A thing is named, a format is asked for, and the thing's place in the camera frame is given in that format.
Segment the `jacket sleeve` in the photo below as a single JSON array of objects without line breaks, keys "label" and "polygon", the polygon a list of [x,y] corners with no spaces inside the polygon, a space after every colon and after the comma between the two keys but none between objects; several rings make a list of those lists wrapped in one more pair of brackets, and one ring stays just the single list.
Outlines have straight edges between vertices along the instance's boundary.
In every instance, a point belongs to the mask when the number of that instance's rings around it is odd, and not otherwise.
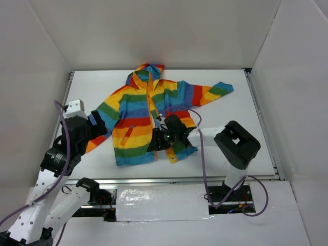
[{"label": "jacket sleeve", "polygon": [[[104,142],[111,134],[116,125],[116,123],[120,120],[119,115],[119,102],[114,98],[113,95],[107,97],[105,101],[103,101],[96,109],[99,112],[101,119],[105,122],[105,126],[107,128],[107,134],[103,136],[99,136],[94,140],[89,141],[87,146],[87,153],[102,142]],[[90,121],[93,125],[96,124],[96,121],[92,115],[89,115]]]},{"label": "jacket sleeve", "polygon": [[188,108],[208,104],[234,91],[232,85],[222,82],[210,87],[191,85],[185,81],[178,82],[177,90],[179,97],[182,98],[182,104]]}]

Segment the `white panel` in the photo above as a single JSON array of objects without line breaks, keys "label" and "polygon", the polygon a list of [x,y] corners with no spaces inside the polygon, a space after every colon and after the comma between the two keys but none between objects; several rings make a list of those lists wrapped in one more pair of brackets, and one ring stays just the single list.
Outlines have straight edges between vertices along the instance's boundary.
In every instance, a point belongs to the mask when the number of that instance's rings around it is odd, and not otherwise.
[{"label": "white panel", "polygon": [[[280,181],[264,184],[272,199],[268,211],[258,217],[221,214],[205,220],[129,223],[102,222],[101,218],[73,218],[67,224],[60,245],[93,245],[96,240],[98,245],[310,246],[290,184]],[[254,183],[252,189],[255,187],[260,185]],[[254,198],[255,206],[260,210],[257,204],[265,199],[264,192],[253,195],[257,196]]]},{"label": "white panel", "polygon": [[119,186],[117,221],[208,219],[204,185]]},{"label": "white panel", "polygon": [[[68,101],[77,98],[84,102],[90,114],[113,91],[125,84],[131,71],[77,71],[68,95]],[[261,149],[249,167],[249,174],[274,175],[268,148],[256,114],[243,70],[165,70],[163,78],[185,80],[191,84],[213,86],[219,81],[234,86],[234,92],[205,106],[196,108],[202,115],[201,127],[225,126],[230,120],[239,122],[261,143]],[[197,115],[192,113],[195,122]],[[208,176],[226,176],[229,164],[219,148],[205,149]],[[138,166],[116,166],[113,142],[110,137],[99,147],[82,157],[71,178],[166,178],[202,177],[200,151],[171,164],[164,151],[158,161]]]},{"label": "white panel", "polygon": [[251,74],[313,246],[328,241],[327,44],[328,20],[315,2],[284,0]]},{"label": "white panel", "polygon": [[252,67],[280,0],[30,0],[74,70]]},{"label": "white panel", "polygon": [[0,1],[0,187],[33,186],[68,68],[26,1]]}]

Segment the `jacket hood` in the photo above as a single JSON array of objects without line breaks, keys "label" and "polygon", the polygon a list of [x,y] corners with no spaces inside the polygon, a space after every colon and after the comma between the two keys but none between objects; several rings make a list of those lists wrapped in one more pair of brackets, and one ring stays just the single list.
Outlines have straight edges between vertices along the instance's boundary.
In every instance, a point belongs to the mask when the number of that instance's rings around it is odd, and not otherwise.
[{"label": "jacket hood", "polygon": [[147,85],[153,89],[156,88],[160,76],[164,70],[164,65],[156,64],[142,64],[134,72],[130,73],[126,85],[132,86],[136,89],[145,88]]}]

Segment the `rainbow striped jacket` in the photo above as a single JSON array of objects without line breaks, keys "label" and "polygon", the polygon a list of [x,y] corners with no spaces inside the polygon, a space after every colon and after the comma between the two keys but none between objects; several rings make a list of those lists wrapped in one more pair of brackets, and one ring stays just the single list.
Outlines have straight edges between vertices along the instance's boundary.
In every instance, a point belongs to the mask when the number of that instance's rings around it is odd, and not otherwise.
[{"label": "rainbow striped jacket", "polygon": [[[111,134],[116,164],[139,165],[156,160],[156,152],[147,152],[156,117],[173,106],[202,106],[228,93],[231,85],[222,82],[213,87],[191,85],[185,81],[160,79],[164,65],[143,64],[132,72],[126,85],[111,94],[96,109],[108,133],[88,143],[87,152],[104,142]],[[195,126],[187,110],[172,109],[163,116],[176,114],[187,126]],[[171,163],[186,158],[197,148],[184,148],[180,143],[166,150]]]}]

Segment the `jacket pocket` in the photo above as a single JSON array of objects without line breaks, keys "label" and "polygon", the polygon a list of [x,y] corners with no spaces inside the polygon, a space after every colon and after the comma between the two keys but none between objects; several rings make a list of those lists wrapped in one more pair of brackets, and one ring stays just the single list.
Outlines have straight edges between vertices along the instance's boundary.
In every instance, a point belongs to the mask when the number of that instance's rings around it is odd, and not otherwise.
[{"label": "jacket pocket", "polygon": [[130,126],[128,128],[127,132],[125,133],[125,135],[124,135],[124,137],[123,137],[123,139],[122,139],[122,141],[120,143],[121,146],[124,146],[124,145],[127,144],[127,142],[128,142],[128,140],[129,140],[129,138],[131,136],[131,133],[132,133],[133,129],[134,129],[134,126]]}]

